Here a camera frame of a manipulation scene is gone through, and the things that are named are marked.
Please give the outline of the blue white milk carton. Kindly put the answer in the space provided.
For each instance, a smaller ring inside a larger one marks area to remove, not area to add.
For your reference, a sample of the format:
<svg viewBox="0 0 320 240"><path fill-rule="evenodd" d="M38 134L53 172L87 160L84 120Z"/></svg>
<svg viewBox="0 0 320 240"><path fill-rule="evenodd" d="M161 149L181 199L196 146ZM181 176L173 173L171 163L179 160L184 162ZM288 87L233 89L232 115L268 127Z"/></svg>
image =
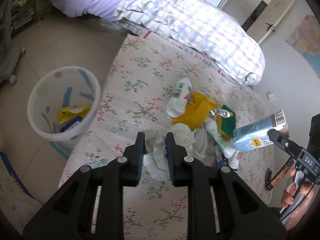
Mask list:
<svg viewBox="0 0 320 240"><path fill-rule="evenodd" d="M271 129L289 137L289 128L283 109L262 120L234 129L232 143L240 152L269 146L273 144L268 136L268 131Z"/></svg>

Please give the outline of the white tissue paper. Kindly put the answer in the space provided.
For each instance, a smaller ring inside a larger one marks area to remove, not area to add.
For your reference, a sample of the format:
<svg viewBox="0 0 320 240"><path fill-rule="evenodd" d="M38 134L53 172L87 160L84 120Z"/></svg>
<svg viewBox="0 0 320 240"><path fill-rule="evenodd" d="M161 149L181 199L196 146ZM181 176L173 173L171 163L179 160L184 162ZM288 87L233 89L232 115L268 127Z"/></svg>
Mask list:
<svg viewBox="0 0 320 240"><path fill-rule="evenodd" d="M145 155L143 165L152 179L167 182L170 172L179 164L179 152L194 159L203 160L208 147L204 127L192 131L187 125L178 123L167 130L144 131Z"/></svg>

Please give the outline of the yellow snack wrapper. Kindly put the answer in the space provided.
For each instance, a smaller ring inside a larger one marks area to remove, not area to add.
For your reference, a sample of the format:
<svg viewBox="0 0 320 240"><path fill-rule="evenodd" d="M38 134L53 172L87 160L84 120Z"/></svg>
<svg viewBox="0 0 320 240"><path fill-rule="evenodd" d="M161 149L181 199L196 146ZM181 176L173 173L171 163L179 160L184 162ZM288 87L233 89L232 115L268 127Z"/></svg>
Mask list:
<svg viewBox="0 0 320 240"><path fill-rule="evenodd" d="M185 112L178 118L173 118L172 123L185 124L191 131L194 131L204 123L211 110L219 107L220 105L215 101L201 93L194 92L193 100L188 103Z"/></svg>

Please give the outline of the white plastic bottle green label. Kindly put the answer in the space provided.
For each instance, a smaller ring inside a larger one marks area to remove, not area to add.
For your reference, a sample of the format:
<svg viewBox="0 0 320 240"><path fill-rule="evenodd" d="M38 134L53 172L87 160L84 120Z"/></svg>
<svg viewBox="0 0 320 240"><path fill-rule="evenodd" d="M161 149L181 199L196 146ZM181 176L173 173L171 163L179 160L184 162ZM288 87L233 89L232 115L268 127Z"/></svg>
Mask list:
<svg viewBox="0 0 320 240"><path fill-rule="evenodd" d="M178 118L185 112L191 89L192 84L188 77L184 77L177 82L166 107L166 112L171 118Z"/></svg>

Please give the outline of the yellow white paper bag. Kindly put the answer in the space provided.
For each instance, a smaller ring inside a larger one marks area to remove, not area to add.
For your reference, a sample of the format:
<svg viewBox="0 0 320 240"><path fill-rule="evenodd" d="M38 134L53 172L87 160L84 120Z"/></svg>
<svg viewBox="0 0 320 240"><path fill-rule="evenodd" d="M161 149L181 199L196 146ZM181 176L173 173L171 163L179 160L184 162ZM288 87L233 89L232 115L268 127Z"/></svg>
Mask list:
<svg viewBox="0 0 320 240"><path fill-rule="evenodd" d="M91 110L91 106L87 105L84 107L63 107L59 111L59 124L63 124L69 120L72 120L73 118L79 116L81 118L84 118L87 113Z"/></svg>

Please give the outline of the white translucent trash bin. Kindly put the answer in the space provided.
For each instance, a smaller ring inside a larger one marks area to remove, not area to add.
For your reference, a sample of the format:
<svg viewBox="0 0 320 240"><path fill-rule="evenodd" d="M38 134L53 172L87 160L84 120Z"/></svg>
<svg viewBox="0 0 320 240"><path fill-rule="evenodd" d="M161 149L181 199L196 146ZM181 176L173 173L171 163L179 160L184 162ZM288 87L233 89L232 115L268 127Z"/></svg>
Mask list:
<svg viewBox="0 0 320 240"><path fill-rule="evenodd" d="M89 70L79 66L58 68L43 77L33 88L27 116L33 130L48 141L74 142L89 128L101 96L100 83ZM63 108L82 109L88 113L74 128L61 131L66 122L59 120Z"/></svg>

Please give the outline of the white green tube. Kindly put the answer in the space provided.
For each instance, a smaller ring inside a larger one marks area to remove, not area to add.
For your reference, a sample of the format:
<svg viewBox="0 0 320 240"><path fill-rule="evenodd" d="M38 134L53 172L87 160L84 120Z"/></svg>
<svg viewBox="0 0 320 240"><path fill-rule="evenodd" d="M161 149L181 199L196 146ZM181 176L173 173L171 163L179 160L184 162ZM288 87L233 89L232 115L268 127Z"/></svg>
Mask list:
<svg viewBox="0 0 320 240"><path fill-rule="evenodd" d="M238 152L238 150L233 146L233 144L231 144L222 137L218 130L218 126L215 120L213 120L212 118L207 118L204 121L204 128L213 138L213 140L217 143L226 159L231 158L234 154Z"/></svg>

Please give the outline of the green yellow snack bag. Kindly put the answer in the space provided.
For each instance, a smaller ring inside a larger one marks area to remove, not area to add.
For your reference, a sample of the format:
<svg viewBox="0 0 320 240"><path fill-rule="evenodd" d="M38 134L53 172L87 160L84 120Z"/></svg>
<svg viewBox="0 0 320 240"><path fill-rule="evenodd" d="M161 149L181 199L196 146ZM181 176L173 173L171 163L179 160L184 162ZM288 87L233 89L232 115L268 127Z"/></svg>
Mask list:
<svg viewBox="0 0 320 240"><path fill-rule="evenodd" d="M216 117L217 127L221 136L229 141L233 138L233 130L236 128L236 114L228 106L223 105L222 109L229 111L231 116L228 118L218 115Z"/></svg>

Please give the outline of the blue paper piece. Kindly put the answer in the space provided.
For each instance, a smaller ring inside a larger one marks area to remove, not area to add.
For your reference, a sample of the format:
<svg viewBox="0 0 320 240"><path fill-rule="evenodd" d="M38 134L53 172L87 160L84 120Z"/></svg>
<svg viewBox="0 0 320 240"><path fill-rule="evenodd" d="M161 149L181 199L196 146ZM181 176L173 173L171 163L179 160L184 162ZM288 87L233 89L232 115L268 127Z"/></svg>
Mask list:
<svg viewBox="0 0 320 240"><path fill-rule="evenodd" d="M69 131L69 130L73 129L75 126L80 124L81 121L82 121L81 116L74 117L73 119L66 122L66 124L60 128L60 132L62 133L62 132Z"/></svg>

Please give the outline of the floral bed sheet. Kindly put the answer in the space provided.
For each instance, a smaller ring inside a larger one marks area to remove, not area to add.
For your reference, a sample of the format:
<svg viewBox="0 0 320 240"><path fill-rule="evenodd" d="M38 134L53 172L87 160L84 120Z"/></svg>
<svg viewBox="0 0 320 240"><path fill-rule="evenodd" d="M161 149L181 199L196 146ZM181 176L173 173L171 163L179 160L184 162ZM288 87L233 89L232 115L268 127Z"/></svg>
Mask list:
<svg viewBox="0 0 320 240"><path fill-rule="evenodd" d="M106 78L95 118L68 159L61 183L82 165L97 168L121 156L140 131L171 129L166 106L184 77L192 91L233 110L239 127L269 115L256 92L199 53L154 33L128 35ZM125 239L186 239L187 204L187 189L173 187L170 179L154 180L144 169L139 185L124 189Z"/></svg>

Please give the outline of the plaid folded quilt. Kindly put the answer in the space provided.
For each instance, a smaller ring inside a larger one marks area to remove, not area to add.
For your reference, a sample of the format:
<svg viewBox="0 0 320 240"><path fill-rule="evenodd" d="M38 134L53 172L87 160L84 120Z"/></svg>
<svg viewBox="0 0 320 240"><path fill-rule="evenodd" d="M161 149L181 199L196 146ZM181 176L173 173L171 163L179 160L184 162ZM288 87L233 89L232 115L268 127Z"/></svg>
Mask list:
<svg viewBox="0 0 320 240"><path fill-rule="evenodd" d="M241 85L257 85L263 77L259 44L232 16L203 0L121 0L114 15L206 54Z"/></svg>

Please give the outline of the white wall socket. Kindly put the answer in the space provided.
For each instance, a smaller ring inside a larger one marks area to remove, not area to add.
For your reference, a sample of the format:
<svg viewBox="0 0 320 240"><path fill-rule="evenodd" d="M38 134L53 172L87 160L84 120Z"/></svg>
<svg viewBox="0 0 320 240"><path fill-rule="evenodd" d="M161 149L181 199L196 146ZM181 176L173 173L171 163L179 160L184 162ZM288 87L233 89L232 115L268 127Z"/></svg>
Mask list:
<svg viewBox="0 0 320 240"><path fill-rule="evenodd" d="M267 96L268 101L272 101L272 100L275 99L275 94L274 94L274 92L268 91L268 92L266 93L266 96Z"/></svg>

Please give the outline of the colourful wall map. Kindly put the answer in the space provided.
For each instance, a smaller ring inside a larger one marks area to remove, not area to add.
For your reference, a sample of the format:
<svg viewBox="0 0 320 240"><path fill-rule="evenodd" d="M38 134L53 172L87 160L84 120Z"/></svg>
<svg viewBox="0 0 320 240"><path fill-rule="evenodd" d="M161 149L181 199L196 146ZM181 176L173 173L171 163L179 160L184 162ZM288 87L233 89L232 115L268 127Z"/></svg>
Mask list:
<svg viewBox="0 0 320 240"><path fill-rule="evenodd" d="M319 76L319 23L315 16L306 15L286 43L295 49Z"/></svg>

